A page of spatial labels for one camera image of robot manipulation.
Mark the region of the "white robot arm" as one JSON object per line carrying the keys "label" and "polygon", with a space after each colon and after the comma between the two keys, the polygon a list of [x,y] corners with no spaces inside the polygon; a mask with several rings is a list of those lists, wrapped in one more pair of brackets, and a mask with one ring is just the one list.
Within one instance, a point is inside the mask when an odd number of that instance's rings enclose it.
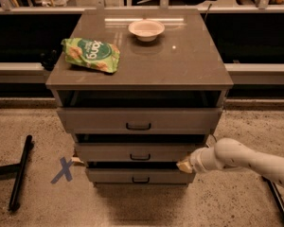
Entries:
{"label": "white robot arm", "polygon": [[176,165],[189,174],[243,167],[284,188],[284,157],[255,151],[231,138],[223,138],[211,148],[198,148]]}

